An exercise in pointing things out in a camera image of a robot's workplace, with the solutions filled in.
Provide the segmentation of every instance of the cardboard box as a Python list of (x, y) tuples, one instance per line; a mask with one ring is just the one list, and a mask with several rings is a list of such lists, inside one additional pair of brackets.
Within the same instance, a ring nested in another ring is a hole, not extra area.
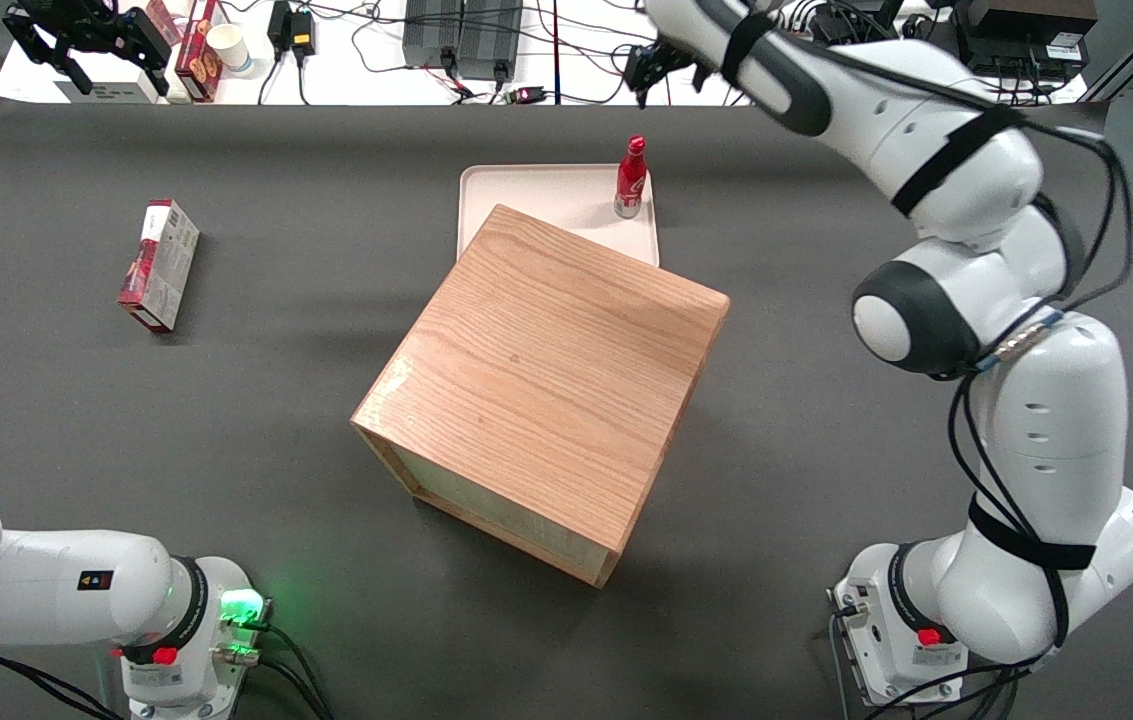
[(411, 495), (602, 587), (729, 307), (496, 205), (352, 424)]
[(140, 251), (117, 295), (117, 304), (150, 331), (173, 331), (199, 237), (197, 226), (176, 201), (150, 202), (140, 232)]
[(150, 0), (150, 3), (144, 6), (144, 14), (153, 20), (153, 27), (157, 29), (168, 45), (179, 45), (184, 34), (179, 32), (179, 24), (176, 23), (174, 16), (167, 8), (165, 0)]
[(223, 65), (219, 54), (206, 45), (206, 32), (228, 18), (219, 6), (219, 0), (196, 0), (188, 12), (188, 27), (184, 31), (184, 44), (179, 46), (179, 59), (174, 74), (181, 79), (194, 102), (213, 102), (219, 88), (219, 76)]

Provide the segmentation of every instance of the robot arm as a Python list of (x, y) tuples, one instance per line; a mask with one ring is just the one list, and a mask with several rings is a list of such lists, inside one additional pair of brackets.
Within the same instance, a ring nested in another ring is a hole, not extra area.
[[(1084, 252), (1040, 195), (1028, 137), (1006, 111), (972, 107), (986, 101), (954, 101), (974, 100), (966, 88), (978, 81), (925, 42), (816, 49), (735, 0), (647, 0), (647, 12), (659, 41), (625, 71), (639, 101), (676, 68), (697, 65), (698, 81), (717, 70), (776, 122), (843, 155), (912, 220), (921, 242), (860, 283), (855, 329), (892, 365), (968, 383), (970, 425), (988, 455), (981, 482), (996, 502), (978, 495), (954, 536), (867, 548), (832, 590), (866, 700), (954, 700), (962, 681), (942, 679), (965, 670), (968, 651), (1000, 664), (1042, 657), (1063, 638), (1051, 573), (1065, 633), (1133, 583), (1133, 491), (1123, 486), (1118, 342), (1097, 320), (1046, 304), (1081, 281)], [(881, 77), (898, 77), (895, 68), (949, 98)], [(999, 509), (1008, 495), (1036, 541)]]
[(169, 554), (114, 530), (19, 532), (0, 520), (0, 646), (108, 642), (135, 715), (223, 719), (266, 607), (223, 557)]
[[(8, 6), (2, 24), (28, 59), (66, 74), (83, 95), (91, 93), (90, 77), (68, 56), (69, 50), (112, 53), (138, 65), (159, 95), (170, 90), (165, 79), (170, 45), (142, 9), (113, 12), (103, 0), (16, 0)], [(46, 45), (37, 27), (56, 36), (54, 46)]]

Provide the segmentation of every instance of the red button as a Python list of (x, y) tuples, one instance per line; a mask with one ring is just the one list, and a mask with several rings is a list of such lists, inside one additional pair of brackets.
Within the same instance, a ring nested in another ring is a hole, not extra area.
[(154, 664), (174, 664), (174, 657), (179, 653), (176, 647), (156, 647), (153, 651)]
[(944, 638), (935, 628), (922, 628), (917, 633), (917, 642), (922, 643), (922, 647), (930, 647), (932, 644), (940, 644)]

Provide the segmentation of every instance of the gray tabletop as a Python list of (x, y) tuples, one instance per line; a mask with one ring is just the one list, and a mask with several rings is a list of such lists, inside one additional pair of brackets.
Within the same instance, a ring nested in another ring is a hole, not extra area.
[[(1133, 100), (1113, 115), (1133, 155)], [(462, 169), (613, 161), (633, 132), (663, 265), (734, 306), (595, 591), (411, 501), (348, 416), (453, 263)], [(1042, 152), (1090, 232), (1101, 169)], [(114, 305), (159, 196), (206, 234), (160, 338)], [(752, 110), (0, 101), (0, 514), (232, 557), (339, 717), (840, 715), (823, 588), (869, 543), (962, 527), (970, 492), (953, 388), (872, 359), (849, 322), (912, 242), (853, 168)], [(1133, 278), (1092, 311), (1127, 357), (1133, 486)], [(99, 652), (14, 654), (97, 687)], [(1133, 588), (1019, 696), (1017, 717), (1133, 715)], [(0, 715), (73, 712), (0, 670)], [(256, 674), (242, 720), (289, 715)]]

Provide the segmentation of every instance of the wood grain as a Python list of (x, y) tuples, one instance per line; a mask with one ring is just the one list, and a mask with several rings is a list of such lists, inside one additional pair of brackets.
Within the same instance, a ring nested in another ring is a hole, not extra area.
[[(403, 486), (443, 510), (552, 542), (547, 525), (508, 509), (458, 514), (402, 456), (597, 544), (606, 561), (583, 573), (597, 584), (633, 532), (729, 307), (722, 293), (497, 206), (352, 423)], [(559, 560), (581, 575), (578, 553)]]

